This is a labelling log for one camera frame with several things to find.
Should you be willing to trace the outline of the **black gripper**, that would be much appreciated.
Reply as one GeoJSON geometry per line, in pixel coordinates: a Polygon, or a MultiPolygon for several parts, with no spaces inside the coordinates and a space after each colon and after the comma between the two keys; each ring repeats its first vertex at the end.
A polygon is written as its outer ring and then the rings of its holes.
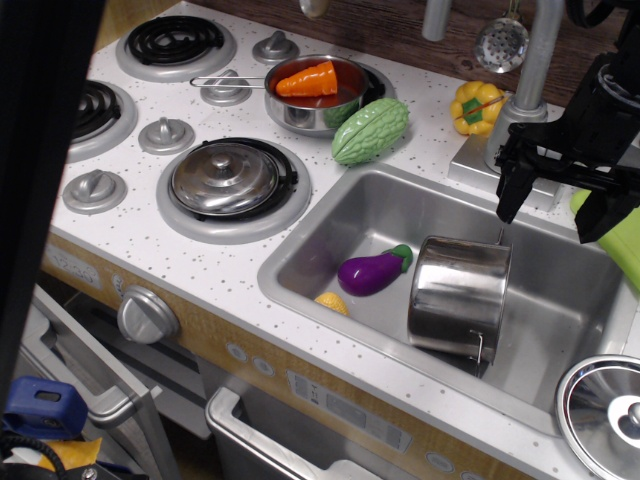
{"type": "Polygon", "coordinates": [[[588,191],[575,215],[582,244],[598,241],[639,206],[639,133],[632,119],[514,123],[496,155],[501,176],[496,214],[510,224],[537,178],[588,191]]]}

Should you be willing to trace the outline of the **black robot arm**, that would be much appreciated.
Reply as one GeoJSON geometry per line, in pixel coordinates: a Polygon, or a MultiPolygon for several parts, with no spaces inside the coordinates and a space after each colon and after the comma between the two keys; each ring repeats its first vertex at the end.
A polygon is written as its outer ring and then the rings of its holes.
{"type": "Polygon", "coordinates": [[[515,218],[539,178],[589,190],[575,216],[583,243],[599,240],[639,205],[639,4],[540,1],[516,94],[488,147],[500,171],[496,214],[515,218]],[[628,14],[615,52],[597,56],[562,116],[541,122],[541,93],[562,17],[593,28],[614,9],[628,14]]]}

